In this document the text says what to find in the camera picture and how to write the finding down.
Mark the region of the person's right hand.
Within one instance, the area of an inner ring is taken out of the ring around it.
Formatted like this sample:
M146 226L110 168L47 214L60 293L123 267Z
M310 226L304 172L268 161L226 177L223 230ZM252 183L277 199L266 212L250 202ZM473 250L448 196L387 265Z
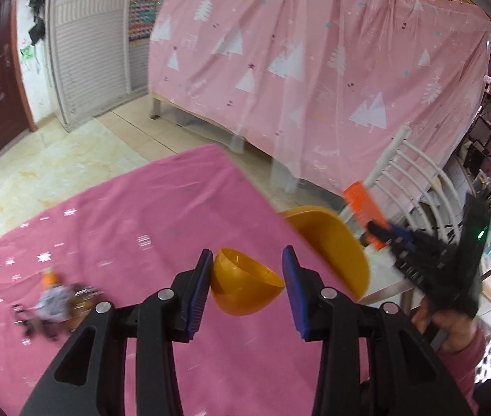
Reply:
M448 337L443 342L441 349L448 353L464 350L475 338L479 329L476 318L470 318L453 310L431 311L431 306L426 297L420 302L420 308L412 318L412 323L424 333L429 324L433 322L440 330L447 332Z

